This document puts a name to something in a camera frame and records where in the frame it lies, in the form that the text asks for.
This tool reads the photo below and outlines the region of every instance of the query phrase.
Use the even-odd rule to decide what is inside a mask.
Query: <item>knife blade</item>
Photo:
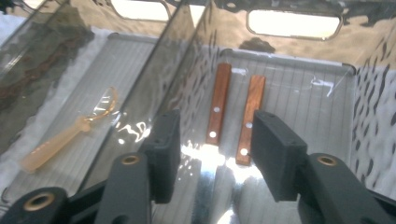
[[[209,112],[209,123],[206,130],[205,144],[201,151],[201,171],[195,193],[191,223],[209,223],[210,205],[218,168],[219,143],[225,115],[228,89],[232,67],[228,63],[220,63],[216,73],[212,103]]]

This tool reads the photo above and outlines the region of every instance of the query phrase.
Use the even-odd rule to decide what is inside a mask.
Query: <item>brass nut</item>
[[[37,211],[40,210],[55,200],[55,195],[51,192],[42,192],[37,194],[35,197],[29,199],[23,206],[26,211]]]
[[[124,157],[121,162],[124,165],[133,165],[135,163],[138,163],[139,161],[140,161],[140,159],[136,156],[127,156],[127,157]]]
[[[328,166],[335,166],[337,165],[337,161],[331,157],[327,157],[327,156],[319,156],[318,157],[318,161],[324,165],[328,165]]]

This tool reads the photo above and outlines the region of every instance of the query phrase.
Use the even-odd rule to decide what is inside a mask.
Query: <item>brown wooden handle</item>
[[[212,105],[210,106],[209,125],[206,133],[206,142],[211,145],[219,145],[230,79],[231,65],[228,63],[220,63],[216,73]]]
[[[245,107],[244,121],[241,135],[239,136],[238,150],[235,161],[240,165],[250,165],[250,140],[253,127],[254,111],[262,107],[265,77],[252,76],[248,87],[247,103]]]

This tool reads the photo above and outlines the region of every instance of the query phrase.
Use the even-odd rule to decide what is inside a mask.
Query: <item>metal rivet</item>
[[[328,166],[335,166],[337,164],[337,161],[335,159],[327,156],[318,157],[318,161]]]
[[[122,164],[124,165],[132,165],[139,162],[140,159],[136,156],[127,156],[122,159]]]
[[[239,152],[241,153],[242,156],[246,156],[248,154],[248,150],[246,148],[241,148]]]
[[[209,133],[209,136],[210,136],[211,138],[215,138],[215,137],[217,136],[217,134],[216,134],[216,132],[210,132],[210,133]]]
[[[37,194],[35,197],[29,199],[23,206],[26,211],[37,211],[47,205],[51,204],[55,200],[55,195],[51,192],[42,192]]]

